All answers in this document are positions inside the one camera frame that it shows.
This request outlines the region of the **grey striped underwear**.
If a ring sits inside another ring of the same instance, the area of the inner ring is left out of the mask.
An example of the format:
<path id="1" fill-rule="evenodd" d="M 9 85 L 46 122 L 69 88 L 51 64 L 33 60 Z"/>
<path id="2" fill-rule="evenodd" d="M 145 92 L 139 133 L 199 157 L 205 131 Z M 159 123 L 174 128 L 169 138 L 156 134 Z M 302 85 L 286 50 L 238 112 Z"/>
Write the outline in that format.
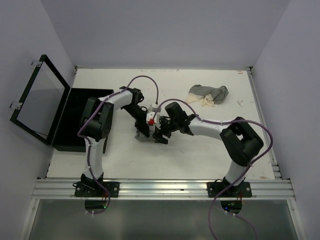
<path id="1" fill-rule="evenodd" d="M 137 130 L 135 134 L 135 139 L 139 142 L 154 142 L 152 131 L 149 132 L 149 136 L 144 135 L 141 131 Z"/>

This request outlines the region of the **grey and cream sock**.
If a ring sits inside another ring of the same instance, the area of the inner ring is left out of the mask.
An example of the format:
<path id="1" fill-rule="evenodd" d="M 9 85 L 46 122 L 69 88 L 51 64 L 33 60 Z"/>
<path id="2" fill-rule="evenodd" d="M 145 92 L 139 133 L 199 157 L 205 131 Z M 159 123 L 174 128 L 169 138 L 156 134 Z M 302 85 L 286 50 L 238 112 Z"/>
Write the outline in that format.
<path id="1" fill-rule="evenodd" d="M 229 90 L 224 85 L 215 88 L 196 84 L 189 89 L 185 102 L 188 104 L 199 102 L 202 107 L 214 107 L 222 104 L 228 95 Z"/>

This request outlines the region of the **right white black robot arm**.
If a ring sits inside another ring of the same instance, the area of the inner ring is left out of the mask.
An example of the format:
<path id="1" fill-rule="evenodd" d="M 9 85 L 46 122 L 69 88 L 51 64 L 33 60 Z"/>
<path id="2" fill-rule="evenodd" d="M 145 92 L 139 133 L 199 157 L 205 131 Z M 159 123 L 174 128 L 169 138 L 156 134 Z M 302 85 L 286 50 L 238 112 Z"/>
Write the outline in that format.
<path id="1" fill-rule="evenodd" d="M 156 143 L 167 144 L 173 132 L 179 131 L 190 136 L 205 136 L 220 140 L 231 158 L 231 163 L 222 180 L 206 184 L 210 198 L 235 198 L 252 196 L 250 184 L 245 181 L 246 172 L 264 143 L 260 136 L 242 117 L 231 123 L 201 120 L 196 114 L 188 115 L 181 106 L 172 102 L 165 107 L 167 116 L 155 120 L 152 116 L 147 123 L 155 126 L 153 139 Z"/>

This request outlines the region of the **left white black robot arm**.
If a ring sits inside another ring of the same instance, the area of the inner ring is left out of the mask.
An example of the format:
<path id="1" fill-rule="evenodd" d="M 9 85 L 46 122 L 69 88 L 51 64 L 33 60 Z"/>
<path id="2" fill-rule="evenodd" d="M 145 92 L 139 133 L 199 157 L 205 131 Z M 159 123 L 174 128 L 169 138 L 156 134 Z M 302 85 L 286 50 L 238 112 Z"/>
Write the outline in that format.
<path id="1" fill-rule="evenodd" d="M 150 137 L 147 124 L 147 111 L 139 103 L 144 100 L 141 90 L 121 87 L 118 92 L 106 97 L 90 97 L 83 110 L 80 130 L 77 135 L 85 141 L 86 166 L 80 181 L 73 184 L 76 197 L 110 197 L 109 190 L 103 184 L 103 151 L 109 137 L 114 113 L 124 109 L 135 119 L 135 128 L 144 137 Z"/>

